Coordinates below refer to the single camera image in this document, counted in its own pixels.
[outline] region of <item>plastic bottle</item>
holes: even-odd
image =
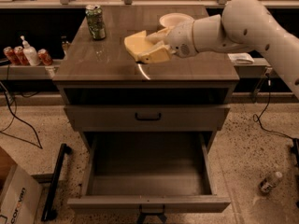
[[[36,49],[34,47],[31,47],[27,41],[25,41],[25,37],[22,35],[22,44],[24,45],[24,54],[29,62],[30,65],[32,66],[37,66],[40,64],[39,57],[37,55]]]
[[[275,188],[282,179],[281,172],[270,173],[259,185],[260,191],[263,194],[268,194],[273,188]]]

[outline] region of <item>closed drawer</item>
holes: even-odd
[[[65,108],[76,131],[216,131],[229,105],[86,106]]]
[[[198,132],[99,133],[93,143],[77,213],[222,212]]]

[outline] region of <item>speckled floor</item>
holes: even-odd
[[[169,214],[166,223],[184,224],[298,224],[298,168],[290,153],[292,140],[265,133],[253,121],[265,104],[232,104],[231,111],[209,152],[213,180],[220,196],[229,196],[232,203],[219,214]],[[64,114],[63,106],[19,105],[17,115],[36,128],[43,149],[21,140],[0,134],[0,146],[30,175],[52,173],[60,144],[73,149],[64,159],[61,180],[53,207],[58,211],[48,223],[135,223],[137,215],[75,215],[67,199],[78,197],[84,168],[89,154]],[[11,116],[0,97],[0,129]],[[299,104],[271,104],[263,115],[263,125],[293,137],[299,137]],[[23,123],[14,120],[7,133],[36,143],[34,133]],[[280,170],[283,180],[268,196],[262,196],[257,185],[273,170]],[[40,221],[48,188],[45,186],[36,213]],[[161,223],[157,217],[147,217],[145,223]]]

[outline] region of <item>cabinet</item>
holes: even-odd
[[[221,212],[208,151],[229,112],[238,75],[224,54],[203,52],[140,65],[123,39],[155,32],[170,12],[201,18],[201,6],[103,7],[107,38],[83,21],[53,81],[90,151],[78,213]]]

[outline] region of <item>white plate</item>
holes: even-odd
[[[193,17],[183,13],[169,13],[159,19],[159,23],[163,27],[176,26],[182,21],[194,20]]]

